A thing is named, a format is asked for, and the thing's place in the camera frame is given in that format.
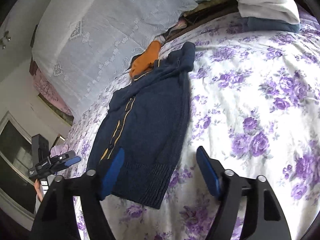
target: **teal folded garment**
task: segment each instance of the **teal folded garment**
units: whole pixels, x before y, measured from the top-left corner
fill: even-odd
[[[300,24],[289,24],[282,20],[272,20],[256,17],[242,18],[242,26],[245,32],[285,31],[299,33],[300,30]]]

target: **glass pane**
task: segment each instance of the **glass pane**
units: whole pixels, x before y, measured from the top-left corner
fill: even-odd
[[[0,151],[24,175],[32,168],[31,144],[8,121],[0,134]]]
[[[34,213],[36,191],[0,157],[0,188],[20,206]]]

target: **ribbed hem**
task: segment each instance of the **ribbed hem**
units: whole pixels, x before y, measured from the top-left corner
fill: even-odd
[[[124,176],[118,178],[112,194],[160,209],[175,166],[158,163],[152,166],[124,163],[122,169],[121,173]]]

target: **white folded sweater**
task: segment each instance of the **white folded sweater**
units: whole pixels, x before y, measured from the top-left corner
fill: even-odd
[[[298,7],[294,0],[238,0],[241,17],[283,20],[299,24]]]

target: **floral bed sheet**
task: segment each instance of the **floral bed sheet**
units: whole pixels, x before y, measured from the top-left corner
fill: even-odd
[[[196,149],[244,177],[263,174],[282,206],[292,239],[300,239],[320,210],[320,31],[301,20],[301,33],[242,33],[239,13],[230,14],[165,44],[160,58],[196,44],[189,74],[191,119],[181,158],[160,210],[108,196],[101,205],[116,239],[205,239],[219,202],[208,192]],[[81,176],[112,93],[129,85],[118,77],[74,124],[69,149],[82,161],[65,171]],[[244,219],[241,202],[232,240]],[[81,203],[74,197],[78,228],[89,239]]]

